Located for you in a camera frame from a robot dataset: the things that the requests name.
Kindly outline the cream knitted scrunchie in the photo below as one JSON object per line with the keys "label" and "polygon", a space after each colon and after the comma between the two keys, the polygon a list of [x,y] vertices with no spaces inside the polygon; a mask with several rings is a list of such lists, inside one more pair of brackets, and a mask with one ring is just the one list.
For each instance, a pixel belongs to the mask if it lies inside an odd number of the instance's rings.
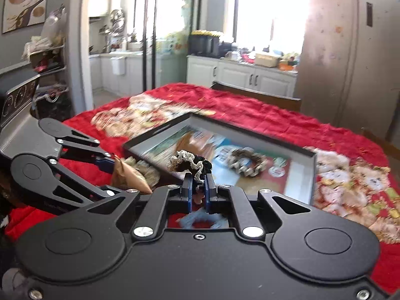
{"label": "cream knitted scrunchie", "polygon": [[123,160],[125,164],[131,166],[140,174],[143,175],[147,184],[154,188],[160,180],[160,173],[153,166],[150,166],[147,162],[143,160],[136,160],[132,156]]}

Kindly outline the light blue knitted scrunchie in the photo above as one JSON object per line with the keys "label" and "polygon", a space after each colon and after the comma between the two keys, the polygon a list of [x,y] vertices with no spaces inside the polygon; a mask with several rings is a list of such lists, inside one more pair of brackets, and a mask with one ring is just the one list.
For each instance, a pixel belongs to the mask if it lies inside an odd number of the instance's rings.
{"label": "light blue knitted scrunchie", "polygon": [[205,223],[210,224],[211,229],[223,229],[229,227],[229,221],[221,214],[210,214],[204,208],[193,211],[178,221],[181,228],[193,229],[195,224]]}

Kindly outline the red quilted teddy blanket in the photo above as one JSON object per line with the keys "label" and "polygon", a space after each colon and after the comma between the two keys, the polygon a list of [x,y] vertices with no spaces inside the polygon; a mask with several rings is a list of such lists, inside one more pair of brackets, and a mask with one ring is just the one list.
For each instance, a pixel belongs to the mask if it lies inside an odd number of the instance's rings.
{"label": "red quilted teddy blanket", "polygon": [[[372,166],[388,167],[390,165],[383,149],[366,137],[345,128],[320,123],[316,118],[299,112],[265,104],[254,98],[184,83],[169,84],[148,91],[146,94],[178,103],[188,102],[189,105],[206,111],[216,111],[211,116],[213,119],[272,136],[297,146],[314,146],[322,150],[335,151],[348,157],[351,163],[357,159],[363,159]],[[128,104],[129,98],[122,97],[94,110],[78,114],[64,123],[98,138],[100,145],[106,151],[122,155],[122,143],[128,139],[107,137],[105,131],[95,128],[90,124],[90,120],[100,111],[126,108]],[[100,173],[100,170],[91,164],[79,164],[79,162],[69,160],[63,160],[62,164],[95,185],[102,185],[111,179],[111,174]],[[4,233],[8,241],[15,242],[28,228],[53,217],[54,215],[42,210],[21,205],[10,211],[10,221],[1,228],[1,234]],[[382,241],[381,254],[373,270],[372,279],[385,291],[394,293],[399,289],[399,242],[386,242],[380,238],[381,236],[383,237],[383,234],[379,233],[378,238]]]}

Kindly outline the black white-trimmed scrunchie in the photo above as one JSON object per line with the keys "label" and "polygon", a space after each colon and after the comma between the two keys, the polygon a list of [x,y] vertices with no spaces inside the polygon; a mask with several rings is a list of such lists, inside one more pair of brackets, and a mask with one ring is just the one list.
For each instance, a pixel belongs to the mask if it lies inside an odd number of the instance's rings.
{"label": "black white-trimmed scrunchie", "polygon": [[212,164],[202,156],[186,150],[180,150],[170,157],[167,169],[176,173],[190,171],[193,180],[198,184],[202,184],[206,175],[212,172]]}

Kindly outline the black microwave oven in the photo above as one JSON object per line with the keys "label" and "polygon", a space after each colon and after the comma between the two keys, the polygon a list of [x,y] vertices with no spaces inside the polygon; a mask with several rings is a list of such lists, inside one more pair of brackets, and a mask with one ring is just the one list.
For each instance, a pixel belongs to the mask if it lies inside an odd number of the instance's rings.
{"label": "black microwave oven", "polygon": [[221,32],[194,30],[188,37],[188,54],[217,58]]}

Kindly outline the white kitchen cabinet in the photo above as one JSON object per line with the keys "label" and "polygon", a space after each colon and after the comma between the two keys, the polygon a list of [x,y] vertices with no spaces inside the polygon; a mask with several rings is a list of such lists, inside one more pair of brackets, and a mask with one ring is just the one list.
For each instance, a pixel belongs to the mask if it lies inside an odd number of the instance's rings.
{"label": "white kitchen cabinet", "polygon": [[276,96],[292,97],[297,74],[278,68],[256,66],[224,58],[187,56],[186,82],[206,88],[213,82]]}

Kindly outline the brown paper pyramid packet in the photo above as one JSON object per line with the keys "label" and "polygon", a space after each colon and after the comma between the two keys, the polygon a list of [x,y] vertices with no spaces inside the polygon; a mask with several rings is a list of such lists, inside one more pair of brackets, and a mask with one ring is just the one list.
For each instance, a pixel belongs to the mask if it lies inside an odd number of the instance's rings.
{"label": "brown paper pyramid packet", "polygon": [[143,194],[153,193],[145,177],[132,166],[122,161],[118,156],[114,158],[114,169],[110,185],[121,190],[134,189]]}

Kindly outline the framed wall picture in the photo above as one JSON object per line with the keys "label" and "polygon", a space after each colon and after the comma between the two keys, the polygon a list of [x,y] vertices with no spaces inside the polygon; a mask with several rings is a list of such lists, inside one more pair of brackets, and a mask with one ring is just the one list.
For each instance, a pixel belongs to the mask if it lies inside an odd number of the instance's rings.
{"label": "framed wall picture", "polygon": [[41,25],[46,20],[48,0],[4,0],[2,33]]}

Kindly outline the colourful printed box liner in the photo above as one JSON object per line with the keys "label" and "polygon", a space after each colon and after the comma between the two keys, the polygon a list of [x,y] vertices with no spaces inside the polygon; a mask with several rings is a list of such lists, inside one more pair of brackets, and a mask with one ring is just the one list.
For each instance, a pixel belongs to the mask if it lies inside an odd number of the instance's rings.
{"label": "colourful printed box liner", "polygon": [[[227,158],[237,148],[245,148],[265,155],[268,159],[266,170],[256,177],[238,175],[227,165]],[[273,154],[266,150],[254,149],[236,143],[223,135],[187,125],[169,137],[161,140],[144,157],[159,167],[166,168],[171,156],[179,150],[206,158],[212,164],[212,175],[216,184],[228,184],[243,189],[246,194],[255,195],[263,188],[283,192],[288,180],[291,158]]]}

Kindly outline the brown white-trimmed scrunchie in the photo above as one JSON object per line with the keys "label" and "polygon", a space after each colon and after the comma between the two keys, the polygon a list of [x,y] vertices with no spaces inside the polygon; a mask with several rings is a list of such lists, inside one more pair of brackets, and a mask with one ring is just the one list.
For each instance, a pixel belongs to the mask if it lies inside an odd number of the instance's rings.
{"label": "brown white-trimmed scrunchie", "polygon": [[254,178],[266,170],[269,160],[263,154],[237,148],[229,154],[226,163],[238,175]]}

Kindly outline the metal kitchen rack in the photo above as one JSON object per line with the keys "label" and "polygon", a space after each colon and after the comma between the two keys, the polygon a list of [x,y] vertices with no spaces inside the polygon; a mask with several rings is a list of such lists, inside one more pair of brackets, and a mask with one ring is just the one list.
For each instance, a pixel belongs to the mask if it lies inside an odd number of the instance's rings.
{"label": "metal kitchen rack", "polygon": [[22,58],[28,61],[39,79],[32,101],[36,118],[65,121],[73,106],[67,78],[67,9],[61,5],[45,20],[41,34],[25,44]]}

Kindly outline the stainless steel refrigerator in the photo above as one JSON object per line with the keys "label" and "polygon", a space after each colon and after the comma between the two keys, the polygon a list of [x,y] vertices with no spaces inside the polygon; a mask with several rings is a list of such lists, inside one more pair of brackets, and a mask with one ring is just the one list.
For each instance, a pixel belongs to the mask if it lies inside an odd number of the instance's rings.
{"label": "stainless steel refrigerator", "polygon": [[308,0],[301,111],[383,138],[399,99],[399,0]]}

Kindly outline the black shallow cardboard box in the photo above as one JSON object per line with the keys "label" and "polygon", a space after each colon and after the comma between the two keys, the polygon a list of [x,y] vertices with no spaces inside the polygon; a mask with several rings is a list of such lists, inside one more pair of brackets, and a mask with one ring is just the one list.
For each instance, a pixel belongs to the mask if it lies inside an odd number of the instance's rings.
{"label": "black shallow cardboard box", "polygon": [[180,115],[131,138],[123,148],[177,182],[183,173],[168,171],[167,163],[178,150],[186,150],[211,163],[218,185],[237,186],[248,195],[266,188],[312,202],[317,175],[314,152],[204,115]]}

